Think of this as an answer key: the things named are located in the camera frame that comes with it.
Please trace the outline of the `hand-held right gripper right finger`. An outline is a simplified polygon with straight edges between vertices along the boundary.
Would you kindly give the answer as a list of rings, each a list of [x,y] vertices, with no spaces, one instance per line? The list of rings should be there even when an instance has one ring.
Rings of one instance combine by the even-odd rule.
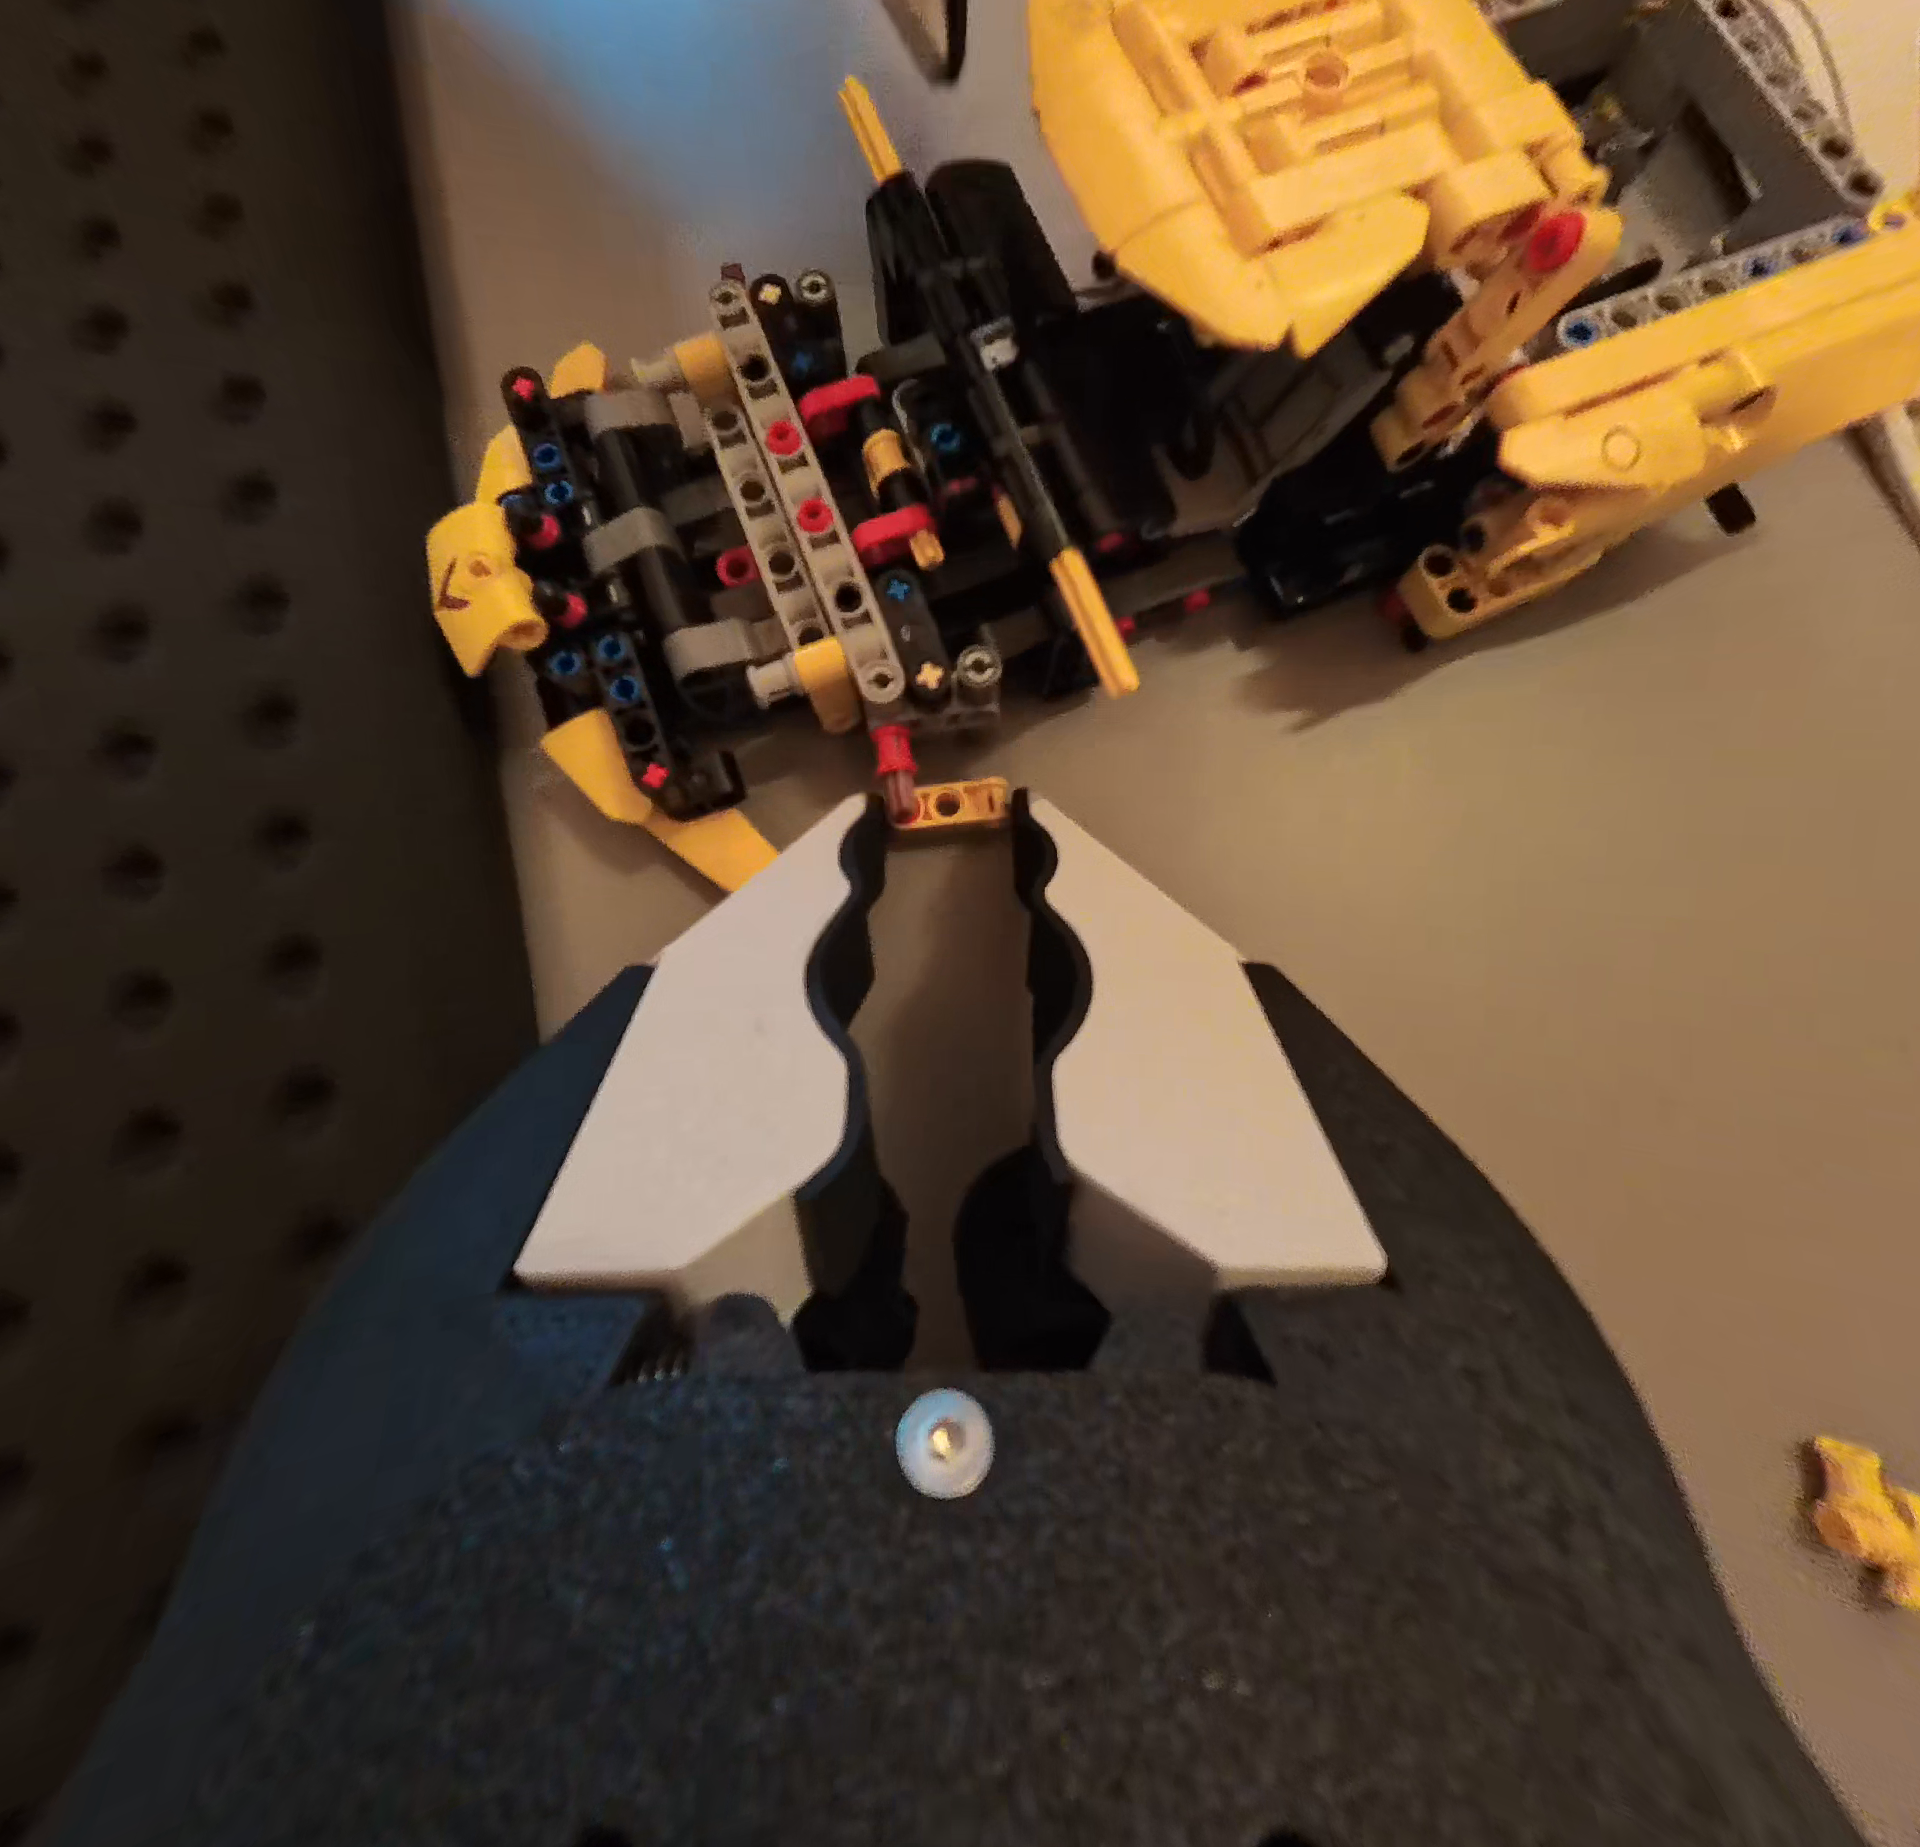
[[[1261,998],[1271,975],[1028,790],[1011,852],[1033,1117],[961,1209],[968,1328],[1206,1321],[1250,1290],[1380,1286],[1389,1255]]]

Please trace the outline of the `yellow brick connector piece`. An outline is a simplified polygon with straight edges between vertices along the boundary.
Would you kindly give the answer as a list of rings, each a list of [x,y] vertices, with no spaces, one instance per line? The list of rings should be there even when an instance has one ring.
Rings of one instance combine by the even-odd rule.
[[[1918,1493],[1858,1442],[1817,1433],[1807,1442],[1814,1481],[1807,1519],[1815,1538],[1866,1572],[1895,1609],[1918,1612]]]

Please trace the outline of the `yellow toy brick car model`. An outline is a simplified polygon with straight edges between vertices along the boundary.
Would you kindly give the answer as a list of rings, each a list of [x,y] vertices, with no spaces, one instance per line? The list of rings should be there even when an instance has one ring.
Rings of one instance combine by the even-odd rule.
[[[872,332],[827,270],[721,265],[649,356],[575,344],[424,540],[470,678],[738,890],[774,856],[738,750],[859,734],[911,796],[1007,699],[1139,689],[1140,622],[1246,585],[1374,600],[1410,652],[1547,600],[1872,428],[1917,524],[1917,195],[1860,153],[1767,0],[1025,0],[1032,111],[1096,252],[1016,167],[924,173],[870,89]],[[1372,427],[1543,209],[1621,241],[1476,423],[1389,473]]]

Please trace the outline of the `yellow brick beam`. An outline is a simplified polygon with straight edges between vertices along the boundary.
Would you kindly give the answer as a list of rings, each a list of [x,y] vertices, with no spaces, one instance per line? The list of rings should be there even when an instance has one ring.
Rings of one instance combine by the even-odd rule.
[[[1387,471],[1402,473],[1471,431],[1506,368],[1597,279],[1619,241],[1621,221],[1607,209],[1543,209],[1374,419]]]

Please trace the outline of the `grey desk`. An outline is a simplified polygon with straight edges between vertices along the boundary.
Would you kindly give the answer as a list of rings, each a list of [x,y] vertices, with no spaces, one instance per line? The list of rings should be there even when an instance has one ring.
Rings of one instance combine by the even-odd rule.
[[[649,356],[727,261],[872,332],[855,75],[919,172],[1007,159],[1070,275],[1025,0],[959,83],[879,0],[394,0],[455,496],[506,366]],[[1917,1484],[1917,546],[1854,441],[1413,656],[1361,601],[1221,600],[1119,703],[976,756],[1280,967],[1524,1215],[1659,1427],[1771,1688],[1917,1842],[1917,1616],[1808,1543],[1797,1450]]]

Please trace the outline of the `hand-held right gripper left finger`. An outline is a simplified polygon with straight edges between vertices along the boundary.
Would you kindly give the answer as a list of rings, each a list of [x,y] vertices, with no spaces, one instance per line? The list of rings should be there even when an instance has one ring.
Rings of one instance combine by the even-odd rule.
[[[521,1288],[755,1296],[801,1330],[913,1330],[907,1217],[853,1022],[890,820],[826,812],[645,975],[512,1264]]]

